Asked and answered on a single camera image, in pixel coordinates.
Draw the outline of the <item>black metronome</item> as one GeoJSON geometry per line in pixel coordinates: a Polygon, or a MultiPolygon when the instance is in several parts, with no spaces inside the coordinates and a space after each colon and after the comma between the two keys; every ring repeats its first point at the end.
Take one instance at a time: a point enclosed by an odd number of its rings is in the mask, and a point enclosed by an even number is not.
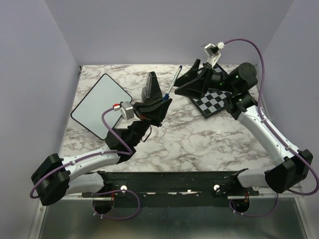
{"type": "Polygon", "coordinates": [[[142,101],[144,103],[152,102],[162,98],[162,92],[159,86],[157,75],[154,71],[148,72],[145,77],[145,86],[142,88],[142,101]]]}

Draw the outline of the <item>black grey chessboard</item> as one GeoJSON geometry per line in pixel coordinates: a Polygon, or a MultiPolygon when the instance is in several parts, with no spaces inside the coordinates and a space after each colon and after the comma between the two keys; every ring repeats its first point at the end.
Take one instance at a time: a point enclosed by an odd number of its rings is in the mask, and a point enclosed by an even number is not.
{"type": "Polygon", "coordinates": [[[190,101],[201,115],[205,119],[208,119],[225,109],[223,100],[229,95],[231,95],[231,93],[226,91],[213,91],[209,89],[201,99],[190,98],[190,101]]]}

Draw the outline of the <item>blue whiteboard marker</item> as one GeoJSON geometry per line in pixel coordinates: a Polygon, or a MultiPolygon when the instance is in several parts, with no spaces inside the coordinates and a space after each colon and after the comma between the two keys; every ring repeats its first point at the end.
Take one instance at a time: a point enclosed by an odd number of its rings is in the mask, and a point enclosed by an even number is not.
{"type": "Polygon", "coordinates": [[[182,65],[179,65],[179,67],[178,67],[178,69],[177,69],[177,71],[176,71],[176,73],[175,73],[175,75],[174,75],[174,77],[172,79],[172,82],[171,82],[171,84],[170,84],[170,86],[168,88],[168,90],[164,94],[164,97],[162,99],[163,101],[166,101],[169,98],[169,94],[170,94],[170,92],[171,92],[171,90],[172,90],[177,78],[179,77],[181,70],[182,70],[182,65]]]}

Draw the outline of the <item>whiteboard with black frame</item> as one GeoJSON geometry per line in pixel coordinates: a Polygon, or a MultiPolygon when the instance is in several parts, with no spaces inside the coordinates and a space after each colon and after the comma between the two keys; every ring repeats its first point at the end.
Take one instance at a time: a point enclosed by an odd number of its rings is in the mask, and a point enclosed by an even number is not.
{"type": "Polygon", "coordinates": [[[116,103],[131,102],[132,96],[108,74],[103,74],[71,112],[71,118],[101,140],[108,129],[102,113],[116,103]]]}

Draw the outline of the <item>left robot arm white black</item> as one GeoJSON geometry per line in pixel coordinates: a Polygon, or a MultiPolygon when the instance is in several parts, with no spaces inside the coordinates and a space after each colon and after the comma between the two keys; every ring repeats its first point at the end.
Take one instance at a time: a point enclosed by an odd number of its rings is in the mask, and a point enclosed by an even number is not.
{"type": "Polygon", "coordinates": [[[161,126],[171,102],[170,98],[162,98],[129,105],[129,110],[139,117],[139,121],[132,122],[125,129],[112,128],[102,121],[108,135],[106,146],[98,150],[70,158],[60,158],[56,153],[48,156],[31,177],[30,197],[39,198],[44,206],[54,204],[66,195],[72,180],[92,170],[129,160],[148,128],[161,126]]]}

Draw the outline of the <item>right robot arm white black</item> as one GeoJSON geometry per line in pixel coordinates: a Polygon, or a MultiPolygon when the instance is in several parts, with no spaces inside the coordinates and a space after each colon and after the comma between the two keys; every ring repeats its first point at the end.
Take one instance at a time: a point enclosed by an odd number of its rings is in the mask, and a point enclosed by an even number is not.
{"type": "Polygon", "coordinates": [[[230,191],[241,195],[249,187],[269,187],[283,193],[307,177],[312,153],[301,151],[273,126],[263,113],[258,112],[257,101],[249,90],[257,84],[254,65],[244,62],[230,74],[216,72],[212,65],[200,60],[177,78],[175,94],[201,99],[208,90],[224,91],[229,95],[223,100],[226,111],[244,125],[268,153],[274,167],[259,170],[244,169],[229,183],[230,191]]]}

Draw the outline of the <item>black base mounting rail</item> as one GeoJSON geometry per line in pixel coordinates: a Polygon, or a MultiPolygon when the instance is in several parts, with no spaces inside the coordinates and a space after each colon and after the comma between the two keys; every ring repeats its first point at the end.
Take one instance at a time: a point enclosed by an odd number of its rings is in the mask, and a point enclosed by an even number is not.
{"type": "Polygon", "coordinates": [[[83,193],[101,205],[116,208],[140,207],[226,207],[229,199],[257,196],[244,188],[237,171],[190,172],[103,172],[103,187],[83,193]]]}

